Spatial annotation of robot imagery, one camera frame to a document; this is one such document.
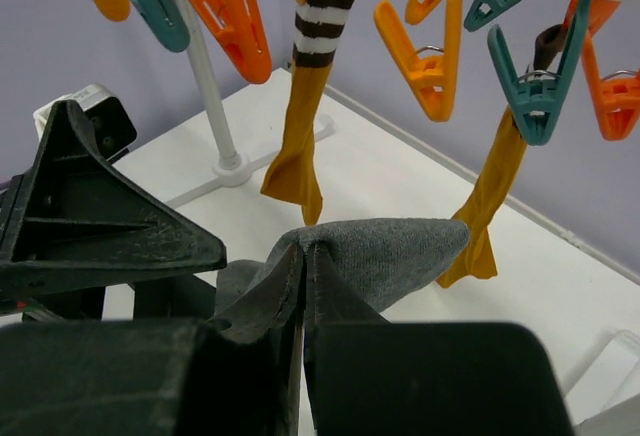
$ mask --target lavender wall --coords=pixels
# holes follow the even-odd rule
[[[478,172],[491,146],[505,99],[491,65],[487,29],[463,34],[455,113],[430,122],[388,55],[373,24],[380,0],[357,0],[338,48],[330,83],[429,145]],[[391,0],[399,14],[406,0]],[[465,0],[465,12],[472,0]],[[529,62],[534,37],[561,22],[569,0],[525,0],[500,18],[514,62]],[[291,41],[293,0],[281,0]],[[416,47],[443,42],[443,8],[410,28]],[[598,33],[601,71],[640,65],[640,6],[622,4]],[[554,136],[530,148],[513,194],[640,274],[640,127],[626,141],[600,136],[582,69]]]
[[[259,3],[279,67],[285,55],[279,0]],[[0,181],[33,160],[33,111],[89,83],[122,99],[138,144],[202,110],[187,55],[166,51],[133,10],[127,21],[113,23],[91,0],[0,0],[0,17]],[[246,82],[206,34],[223,96],[231,94]]]

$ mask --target sock cuff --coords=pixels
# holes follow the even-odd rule
[[[307,0],[298,6],[293,59],[296,66],[329,66],[355,0]]]

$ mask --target purple wall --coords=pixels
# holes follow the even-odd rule
[[[279,0],[259,0],[274,67],[284,59]],[[117,94],[148,141],[202,110],[186,53],[158,43],[133,9],[114,23],[91,0],[0,0],[0,181],[26,170],[37,136],[32,113],[101,83]],[[245,86],[206,32],[223,96]]]

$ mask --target black plastic part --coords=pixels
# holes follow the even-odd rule
[[[215,380],[193,372],[209,330],[185,320],[18,324],[3,329],[0,433],[5,436],[170,436],[214,421],[191,403],[211,401]],[[186,390],[199,379],[203,393]],[[182,423],[184,415],[188,422]]]
[[[104,296],[104,287],[42,295],[33,301],[28,315],[37,321],[49,321],[52,314],[62,319],[101,320]]]
[[[134,285],[133,318],[201,318],[215,314],[216,288],[194,275]]]
[[[517,325],[323,325],[313,351],[318,436],[573,436],[543,347]]]
[[[3,297],[211,271],[222,242],[129,181],[100,154],[75,101],[54,104],[32,169],[0,212]]]

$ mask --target white table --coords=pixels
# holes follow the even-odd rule
[[[249,138],[281,134],[290,75],[273,73],[224,101],[241,149]],[[472,190],[467,181],[325,96],[336,134],[316,148],[316,170],[324,195],[320,222],[373,217],[449,218]],[[173,178],[189,177],[190,147],[213,152],[213,137],[199,114],[117,163],[152,194]],[[179,156],[168,147],[182,147]],[[260,195],[265,170],[245,185],[218,189],[178,210],[228,248],[229,260],[264,260],[278,237],[303,225],[300,209]],[[566,391],[620,329],[640,333],[640,287],[582,253],[536,223],[503,206],[490,227],[500,275],[489,281],[465,278],[450,289],[436,284],[386,311],[391,321],[500,320],[520,323],[545,345]],[[215,281],[214,274],[203,277]],[[127,287],[110,288],[107,319],[131,317]],[[306,391],[301,434],[312,434]]]

